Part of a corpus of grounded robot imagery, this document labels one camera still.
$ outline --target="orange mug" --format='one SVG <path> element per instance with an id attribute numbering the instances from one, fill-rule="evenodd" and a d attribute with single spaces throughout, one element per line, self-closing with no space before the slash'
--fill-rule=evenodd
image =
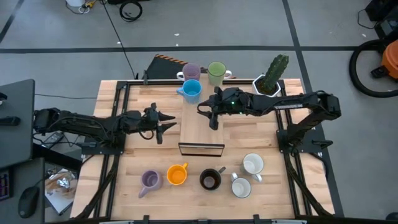
<path id="1" fill-rule="evenodd" d="M 187 179 L 187 163 L 184 165 L 172 165 L 167 171 L 167 180 L 172 185 L 180 185 Z"/>

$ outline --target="mug rim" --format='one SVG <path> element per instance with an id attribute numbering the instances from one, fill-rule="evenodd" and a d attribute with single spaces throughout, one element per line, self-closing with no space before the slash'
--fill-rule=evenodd
<path id="1" fill-rule="evenodd" d="M 185 68 L 185 66 L 187 66 L 187 65 L 194 65 L 194 66 L 198 67 L 198 68 L 199 68 L 199 76 L 200 76 L 200 66 L 199 66 L 198 64 L 192 63 L 192 62 L 186 63 L 186 64 L 182 67 L 181 72 L 182 72 L 182 75 L 183 75 L 183 76 L 186 75 L 186 74 L 184 74 L 184 68 Z M 196 75 L 186 75 L 186 76 L 188 76 L 188 77 L 195 77 Z"/>
<path id="2" fill-rule="evenodd" d="M 248 170 L 246 170 L 246 168 L 244 167 L 244 159 L 246 158 L 246 156 L 248 156 L 248 155 L 250 155 L 250 154 L 255 154 L 255 155 L 257 155 L 257 156 L 259 156 L 259 157 L 261 158 L 261 160 L 262 160 L 262 169 L 261 169 L 259 172 L 252 173 L 252 172 L 249 172 Z M 259 173 L 261 173 L 261 172 L 264 170 L 264 160 L 262 159 L 262 157 L 261 157 L 259 154 L 254 153 L 254 152 L 251 152 L 251 153 L 249 153 L 249 154 L 246 154 L 246 155 L 243 157 L 242 166 L 243 166 L 244 170 L 245 170 L 246 172 L 248 172 L 249 174 L 259 174 Z"/>
<path id="3" fill-rule="evenodd" d="M 237 196 L 237 195 L 234 193 L 234 191 L 233 191 L 232 185 L 234 185 L 234 182 L 235 182 L 236 180 L 238 180 L 238 179 L 244 179 L 244 180 L 247 181 L 247 182 L 249 183 L 249 185 L 250 185 L 250 192 L 248 193 L 248 195 L 247 195 L 246 197 L 239 197 L 239 196 Z M 249 195 L 251 195 L 251 184 L 250 184 L 250 181 L 248 181 L 246 178 L 238 177 L 238 178 L 234 179 L 234 181 L 232 181 L 231 190 L 232 190 L 232 194 L 234 194 L 234 195 L 237 196 L 238 198 L 247 198 Z"/>
<path id="4" fill-rule="evenodd" d="M 185 92 L 185 90 L 184 90 L 184 85 L 185 85 L 187 82 L 198 82 L 198 83 L 199 83 L 199 86 L 200 86 L 199 92 L 196 93 L 195 95 L 191 95 L 191 94 L 188 94 L 187 92 Z M 195 80 L 195 79 L 190 79 L 190 80 L 184 81 L 184 83 L 182 84 L 182 91 L 184 92 L 184 94 L 186 94 L 186 95 L 188 95 L 188 96 L 197 96 L 198 94 L 201 93 L 201 83 L 200 83 L 198 80 Z"/>
<path id="5" fill-rule="evenodd" d="M 224 65 L 224 67 L 225 67 L 225 72 L 224 72 L 224 74 L 222 74 L 222 75 L 213 75 L 213 74 L 211 74 L 211 72 L 209 71 L 209 66 L 210 66 L 212 63 L 215 63 L 215 62 L 219 62 L 219 61 L 210 62 L 210 64 L 207 66 L 207 72 L 208 72 L 211 76 L 214 76 L 214 77 L 220 77 L 220 76 L 225 75 L 227 69 L 226 69 L 226 65 L 225 65 L 223 62 L 219 62 L 219 63 L 222 63 L 222 64 Z"/>
<path id="6" fill-rule="evenodd" d="M 175 166 L 181 167 L 181 168 L 184 170 L 184 174 L 185 174 L 184 180 L 181 181 L 181 183 L 179 183 L 179 184 L 172 183 L 172 181 L 170 181 L 170 179 L 169 179 L 169 170 L 170 170 L 171 168 L 175 167 Z M 186 179 L 187 179 L 187 170 L 184 168 L 183 165 L 180 165 L 180 164 L 172 165 L 172 166 L 170 166 L 169 169 L 167 170 L 166 178 L 167 178 L 167 180 L 169 181 L 169 183 L 172 184 L 172 185 L 180 185 L 180 184 L 183 184 L 183 183 L 186 181 Z"/>
<path id="7" fill-rule="evenodd" d="M 205 190 L 207 190 L 207 191 L 214 191 L 214 190 L 210 190 L 210 189 L 205 188 L 205 187 L 203 186 L 202 182 L 200 181 L 200 179 L 201 179 L 203 173 L 206 172 L 206 171 L 214 171 L 214 173 L 216 173 L 217 176 L 220 178 L 220 183 L 218 184 L 218 186 L 216 187 L 216 189 L 214 189 L 214 190 L 217 190 L 218 187 L 221 186 L 221 182 L 223 181 L 223 179 L 221 178 L 221 174 L 218 172 L 218 170 L 215 170 L 215 169 L 212 169 L 212 168 L 205 169 L 204 171 L 202 171 L 202 172 L 200 173 L 200 175 L 199 175 L 199 183 L 200 183 L 201 187 L 203 187 L 203 188 L 204 188 Z"/>
<path id="8" fill-rule="evenodd" d="M 144 174 L 146 174 L 147 172 L 154 172 L 156 174 L 156 176 L 157 176 L 156 183 L 153 186 L 150 186 L 150 187 L 146 186 L 146 184 L 144 184 L 144 181 L 142 181 L 142 178 L 143 178 Z M 141 175 L 141 184 L 142 184 L 143 187 L 146 187 L 148 189 L 154 188 L 159 183 L 160 177 L 161 177 L 161 174 L 159 172 L 157 172 L 156 170 L 147 170 Z"/>

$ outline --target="white plant pot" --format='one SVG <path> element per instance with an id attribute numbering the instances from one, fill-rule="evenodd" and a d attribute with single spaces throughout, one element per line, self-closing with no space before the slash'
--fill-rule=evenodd
<path id="1" fill-rule="evenodd" d="M 272 94 L 272 95 L 262 94 L 262 93 L 260 93 L 260 92 L 257 90 L 256 82 L 257 82 L 258 79 L 260 79 L 260 78 L 262 78 L 262 77 L 264 77 L 264 76 L 265 76 L 265 75 L 259 75 L 259 76 L 251 83 L 251 85 L 252 85 L 252 87 L 253 87 L 253 92 L 254 92 L 254 94 L 257 94 L 257 95 L 266 95 L 266 96 L 269 96 L 269 97 L 275 97 L 275 96 L 278 95 L 278 93 L 281 91 L 281 88 L 280 88 L 280 85 L 279 85 L 278 82 L 276 83 L 276 91 L 275 91 L 275 93 Z"/>

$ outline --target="computer mouse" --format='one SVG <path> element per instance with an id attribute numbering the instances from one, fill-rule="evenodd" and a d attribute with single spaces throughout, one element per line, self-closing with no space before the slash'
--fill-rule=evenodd
<path id="1" fill-rule="evenodd" d="M 36 186 L 28 187 L 23 191 L 18 202 L 18 214 L 21 218 L 29 218 L 35 213 L 39 192 L 40 188 Z"/>

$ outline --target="mug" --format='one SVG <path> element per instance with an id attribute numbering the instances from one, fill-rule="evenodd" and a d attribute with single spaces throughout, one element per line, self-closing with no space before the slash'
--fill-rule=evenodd
<path id="1" fill-rule="evenodd" d="M 177 73 L 177 79 L 181 81 L 198 80 L 200 78 L 200 67 L 195 63 L 188 63 L 182 68 L 182 72 Z"/>
<path id="2" fill-rule="evenodd" d="M 184 165 L 172 165 L 167 171 L 167 180 L 172 185 L 180 185 L 187 179 L 187 163 Z"/>
<path id="3" fill-rule="evenodd" d="M 226 168 L 222 167 L 219 171 L 215 169 L 205 169 L 199 176 L 200 185 L 205 190 L 216 190 L 221 185 L 221 173 Z"/>
<path id="4" fill-rule="evenodd" d="M 242 177 L 238 177 L 236 173 L 231 174 L 232 180 L 232 193 L 238 198 L 246 198 L 251 193 L 251 184 L 248 180 Z"/>
<path id="5" fill-rule="evenodd" d="M 159 190 L 163 185 L 162 175 L 154 170 L 147 170 L 141 176 L 142 189 L 138 194 L 138 198 L 142 198 L 151 190 Z"/>
<path id="6" fill-rule="evenodd" d="M 197 80 L 187 80 L 182 88 L 177 89 L 177 93 L 182 95 L 189 104 L 195 104 L 200 101 L 201 84 Z"/>
<path id="7" fill-rule="evenodd" d="M 225 79 L 232 77 L 232 72 L 226 69 L 221 62 L 211 62 L 207 69 L 209 83 L 213 86 L 220 86 Z"/>
<path id="8" fill-rule="evenodd" d="M 243 158 L 243 162 L 241 165 L 242 173 L 246 175 L 251 175 L 254 180 L 261 182 L 262 177 L 260 175 L 261 171 L 264 168 L 264 161 L 262 160 L 261 156 L 257 155 L 256 153 L 250 153 L 245 155 Z"/>

